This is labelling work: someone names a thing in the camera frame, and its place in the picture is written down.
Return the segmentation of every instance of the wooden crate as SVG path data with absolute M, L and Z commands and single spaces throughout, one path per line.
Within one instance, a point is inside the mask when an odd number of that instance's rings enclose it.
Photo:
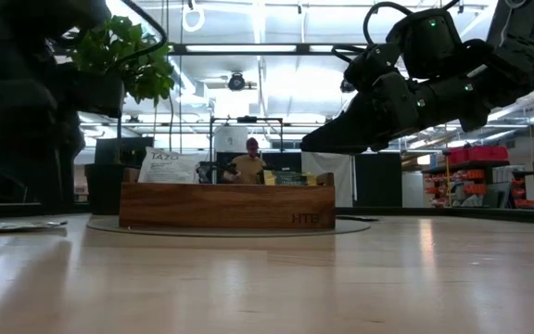
M 331 173 L 322 186 L 123 183 L 120 225 L 220 228 L 335 228 Z

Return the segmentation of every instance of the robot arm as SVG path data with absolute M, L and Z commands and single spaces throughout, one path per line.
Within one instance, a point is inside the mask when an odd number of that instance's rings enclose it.
M 487 123 L 491 109 L 532 92 L 534 0 L 499 0 L 488 41 L 464 43 L 447 11 L 457 2 L 416 13 L 394 3 L 373 6 L 364 21 L 370 45 L 355 59 L 345 58 L 350 64 L 344 78 L 358 94 L 345 112 L 306 135 L 302 150 L 378 151 L 392 139 L 457 119 L 464 131 L 472 131 Z M 385 44 L 376 45 L 367 23 L 382 6 L 407 17 L 395 24 Z M 333 52 L 339 48 L 347 47 L 334 46 Z M 410 79 L 395 67 L 399 56 Z

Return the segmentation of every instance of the ceiling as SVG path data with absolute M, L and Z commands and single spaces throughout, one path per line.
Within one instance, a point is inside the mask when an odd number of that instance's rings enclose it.
M 161 23 L 168 32 L 169 41 L 178 45 L 243 45 L 243 44 L 347 44 L 364 45 L 362 23 L 374 0 L 135 0 L 147 13 Z M 396 3 L 413 11 L 438 7 L 447 0 L 398 0 Z M 463 12 L 458 6 L 450 10 L 463 40 L 485 39 L 495 8 L 496 0 L 463 0 Z M 125 7 L 121 0 L 107 0 L 113 14 L 141 19 Z M 375 42 L 383 42 L 388 31 L 403 14 L 389 8 L 379 9 L 373 15 L 369 31 Z M 171 56 L 175 66 L 175 79 L 182 84 L 169 101 L 161 101 L 158 115 L 154 116 L 151 103 L 136 104 L 128 99 L 124 106 L 125 121 L 138 116 L 142 122 L 169 122 L 171 110 L 175 122 L 187 122 L 178 126 L 178 133 L 206 137 L 207 122 L 215 116 L 283 117 L 288 122 L 311 123 L 310 126 L 286 129 L 285 139 L 300 138 L 323 122 L 325 117 L 336 116 L 352 98 L 343 94 L 339 85 L 347 63 L 334 56 Z M 233 72 L 241 72 L 253 89 L 230 92 L 225 81 Z M 534 116 L 534 100 L 526 106 L 516 106 L 502 111 L 493 123 L 519 124 L 522 119 Z M 89 144 L 94 137 L 116 135 L 108 126 L 108 119 L 95 115 L 83 115 L 84 129 L 88 130 Z M 157 133 L 167 134 L 169 129 L 159 124 Z M 253 129 L 255 133 L 264 128 Z M 148 135 L 154 126 L 127 124 L 123 135 Z M 503 128 L 485 128 L 473 134 L 463 134 L 458 127 L 448 131 L 450 140 L 472 136 L 495 135 Z M 419 148 L 432 148 L 437 137 L 447 138 L 441 128 L 403 138 L 402 148 L 427 140 Z

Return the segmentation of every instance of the round platform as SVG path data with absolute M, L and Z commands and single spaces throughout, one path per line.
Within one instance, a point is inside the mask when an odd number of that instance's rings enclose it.
M 119 217 L 92 217 L 88 227 L 120 233 L 133 233 L 170 237 L 210 237 L 210 238 L 272 238 L 307 237 L 360 232 L 370 228 L 366 223 L 372 221 L 361 217 L 337 219 L 335 229 L 283 229 L 283 228 L 186 228 L 186 227 L 120 227 Z

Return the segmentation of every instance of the potted plant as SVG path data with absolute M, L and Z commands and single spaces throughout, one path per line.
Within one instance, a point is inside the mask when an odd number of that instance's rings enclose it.
M 136 103 L 152 99 L 154 108 L 160 99 L 170 99 L 174 87 L 172 65 L 167 54 L 170 46 L 162 32 L 161 45 L 155 37 L 144 34 L 141 24 L 129 18 L 114 16 L 95 31 L 86 33 L 71 49 L 70 57 L 80 71 L 104 74 L 115 71 L 121 77 L 126 94 Z M 88 199 L 93 213 L 117 214 L 121 182 L 125 168 L 121 163 L 121 116 L 117 124 L 117 146 L 114 163 L 85 166 Z

